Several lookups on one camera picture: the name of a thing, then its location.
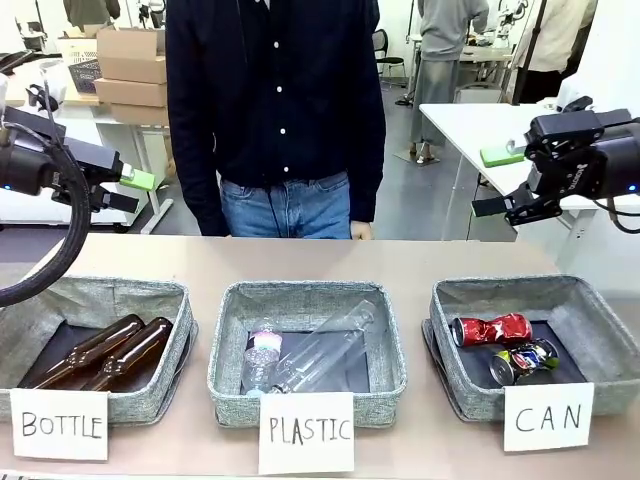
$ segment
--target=green object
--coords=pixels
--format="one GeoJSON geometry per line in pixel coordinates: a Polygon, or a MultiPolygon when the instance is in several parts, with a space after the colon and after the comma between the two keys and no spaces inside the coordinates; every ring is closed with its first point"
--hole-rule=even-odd
{"type": "Polygon", "coordinates": [[[156,177],[152,173],[143,172],[142,170],[134,170],[133,178],[128,180],[123,178],[120,180],[120,185],[125,187],[137,188],[138,190],[145,190],[150,192],[156,183],[156,177]]]}
{"type": "Polygon", "coordinates": [[[524,160],[524,153],[512,155],[507,150],[507,147],[483,148],[480,150],[480,156],[482,157],[482,163],[487,168],[511,165],[524,160]]]}

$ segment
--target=jeans pocket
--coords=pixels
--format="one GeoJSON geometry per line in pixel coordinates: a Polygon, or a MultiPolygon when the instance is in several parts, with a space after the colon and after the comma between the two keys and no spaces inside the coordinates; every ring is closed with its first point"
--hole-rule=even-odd
{"type": "Polygon", "coordinates": [[[334,192],[349,183],[349,177],[346,172],[332,175],[331,177],[322,178],[313,182],[314,187],[323,193],[334,192]]]}
{"type": "Polygon", "coordinates": [[[251,198],[256,189],[252,187],[241,187],[229,180],[222,180],[221,182],[222,194],[239,200],[247,200],[251,198]]]}

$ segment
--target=brown glass bottle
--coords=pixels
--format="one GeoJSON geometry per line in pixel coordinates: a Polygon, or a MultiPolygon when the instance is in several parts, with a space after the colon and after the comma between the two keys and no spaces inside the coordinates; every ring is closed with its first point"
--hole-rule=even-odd
{"type": "Polygon", "coordinates": [[[109,355],[100,372],[83,388],[94,392],[108,391],[116,382],[137,375],[148,362],[157,361],[169,340],[173,324],[158,317],[136,333],[127,343],[109,355]]]}
{"type": "Polygon", "coordinates": [[[81,370],[100,365],[100,362],[103,362],[111,352],[132,338],[143,327],[144,322],[137,315],[132,314],[121,318],[113,325],[73,347],[64,360],[43,373],[28,388],[49,388],[81,370]]]}

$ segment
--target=can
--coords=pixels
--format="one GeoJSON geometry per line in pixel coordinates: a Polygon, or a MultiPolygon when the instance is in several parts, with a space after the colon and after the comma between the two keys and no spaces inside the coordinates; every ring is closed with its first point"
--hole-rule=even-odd
{"type": "Polygon", "coordinates": [[[519,313],[510,313],[494,320],[454,318],[451,331],[458,347],[495,343],[509,345],[533,340],[531,323],[519,313]]]}
{"type": "Polygon", "coordinates": [[[503,387],[515,385],[523,377],[541,370],[558,368],[558,350],[548,340],[538,338],[498,352],[491,359],[491,375],[503,387]]]}

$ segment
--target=black pants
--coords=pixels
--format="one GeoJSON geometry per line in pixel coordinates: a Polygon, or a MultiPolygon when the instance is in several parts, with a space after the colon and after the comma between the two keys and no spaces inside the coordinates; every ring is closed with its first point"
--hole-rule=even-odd
{"type": "Polygon", "coordinates": [[[529,70],[527,78],[523,78],[522,69],[518,69],[516,91],[524,81],[520,103],[537,103],[546,97],[557,97],[562,84],[560,72],[534,72],[529,70]]]}

